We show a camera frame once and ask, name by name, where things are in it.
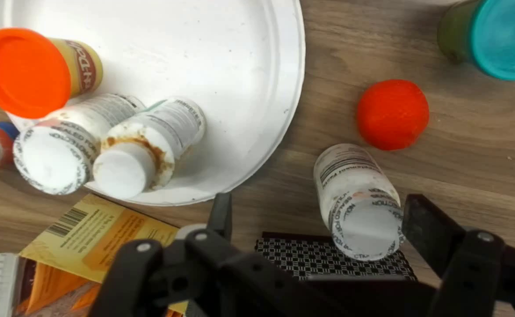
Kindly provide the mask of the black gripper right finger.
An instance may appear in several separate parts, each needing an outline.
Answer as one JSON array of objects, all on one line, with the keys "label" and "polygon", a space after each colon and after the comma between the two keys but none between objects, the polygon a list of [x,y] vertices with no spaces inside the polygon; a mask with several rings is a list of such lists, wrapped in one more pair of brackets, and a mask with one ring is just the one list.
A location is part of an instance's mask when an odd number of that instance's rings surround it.
[{"label": "black gripper right finger", "polygon": [[515,246],[484,228],[464,228],[422,193],[405,205],[405,235],[442,278],[429,317],[493,317],[515,309]]}]

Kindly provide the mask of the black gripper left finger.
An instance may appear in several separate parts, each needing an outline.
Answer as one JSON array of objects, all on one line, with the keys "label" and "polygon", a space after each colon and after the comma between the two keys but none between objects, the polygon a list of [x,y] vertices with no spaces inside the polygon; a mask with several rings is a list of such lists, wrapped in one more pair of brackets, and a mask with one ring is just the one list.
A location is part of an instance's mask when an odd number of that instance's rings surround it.
[{"label": "black gripper left finger", "polygon": [[88,317],[164,317],[178,300],[192,300],[206,317],[280,317],[257,292],[227,269],[241,267],[231,244],[232,195],[215,197],[210,219],[164,246],[155,237],[120,246]]}]

